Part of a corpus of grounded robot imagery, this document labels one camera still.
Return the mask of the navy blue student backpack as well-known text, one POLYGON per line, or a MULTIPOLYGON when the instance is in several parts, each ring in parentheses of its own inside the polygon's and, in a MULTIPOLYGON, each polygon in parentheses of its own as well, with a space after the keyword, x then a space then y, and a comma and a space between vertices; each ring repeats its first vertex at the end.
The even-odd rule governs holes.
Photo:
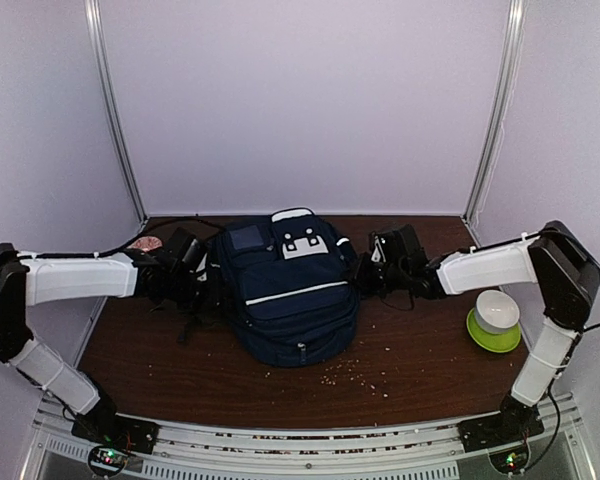
POLYGON ((208 241, 207 273, 223 281, 219 308, 257 361, 306 367, 343 353, 355 338, 360 294, 348 273, 348 237, 305 207, 226 225, 208 241))

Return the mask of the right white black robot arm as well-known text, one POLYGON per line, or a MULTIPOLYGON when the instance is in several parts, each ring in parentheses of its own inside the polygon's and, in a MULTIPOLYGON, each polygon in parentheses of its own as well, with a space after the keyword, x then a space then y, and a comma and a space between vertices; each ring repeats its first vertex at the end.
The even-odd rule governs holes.
POLYGON ((410 225, 371 235, 370 248, 348 273, 365 294, 404 290, 415 298, 441 300, 491 287, 538 287, 544 302, 541 332, 492 423, 499 440, 515 440, 530 426, 536 405, 568 366, 585 333, 600 287, 594 257, 560 221, 434 259, 426 256, 410 225))

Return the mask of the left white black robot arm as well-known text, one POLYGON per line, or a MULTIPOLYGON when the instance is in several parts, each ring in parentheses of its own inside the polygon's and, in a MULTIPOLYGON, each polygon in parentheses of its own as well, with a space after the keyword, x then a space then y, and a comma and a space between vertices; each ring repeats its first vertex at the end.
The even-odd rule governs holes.
POLYGON ((13 366, 58 399, 103 444, 124 433, 110 396, 36 336, 28 308, 84 298, 148 298, 187 309, 203 301, 208 243, 179 228, 145 251, 127 245, 110 252, 34 253, 0 243, 0 362, 13 366))

